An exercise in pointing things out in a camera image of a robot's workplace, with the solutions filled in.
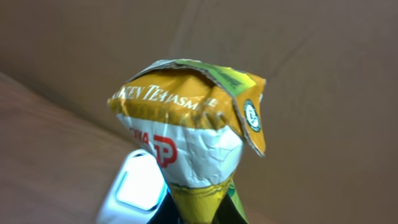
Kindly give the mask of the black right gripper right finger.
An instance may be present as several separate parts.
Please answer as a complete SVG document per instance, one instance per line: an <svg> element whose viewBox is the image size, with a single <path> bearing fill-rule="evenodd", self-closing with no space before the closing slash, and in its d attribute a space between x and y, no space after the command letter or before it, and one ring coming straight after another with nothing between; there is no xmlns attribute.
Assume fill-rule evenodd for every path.
<svg viewBox="0 0 398 224"><path fill-rule="evenodd" d="M213 224L241 224L241 216L229 195L226 195L221 201L213 219Z"/></svg>

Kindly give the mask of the green juice carton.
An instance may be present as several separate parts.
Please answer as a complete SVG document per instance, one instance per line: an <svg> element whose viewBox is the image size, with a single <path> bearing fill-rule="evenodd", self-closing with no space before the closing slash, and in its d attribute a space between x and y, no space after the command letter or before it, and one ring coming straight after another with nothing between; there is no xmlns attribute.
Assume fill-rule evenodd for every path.
<svg viewBox="0 0 398 224"><path fill-rule="evenodd" d="M233 175L246 146L264 156L266 80L199 60L159 60L130 78L108 106L152 154L184 223L213 223L226 195L246 223Z"/></svg>

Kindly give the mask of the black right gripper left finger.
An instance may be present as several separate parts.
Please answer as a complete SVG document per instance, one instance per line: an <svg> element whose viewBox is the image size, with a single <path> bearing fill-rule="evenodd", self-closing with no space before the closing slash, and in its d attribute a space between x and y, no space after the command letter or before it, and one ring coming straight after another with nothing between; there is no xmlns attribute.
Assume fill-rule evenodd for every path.
<svg viewBox="0 0 398 224"><path fill-rule="evenodd" d="M148 224L180 224L180 214L170 192L167 192Z"/></svg>

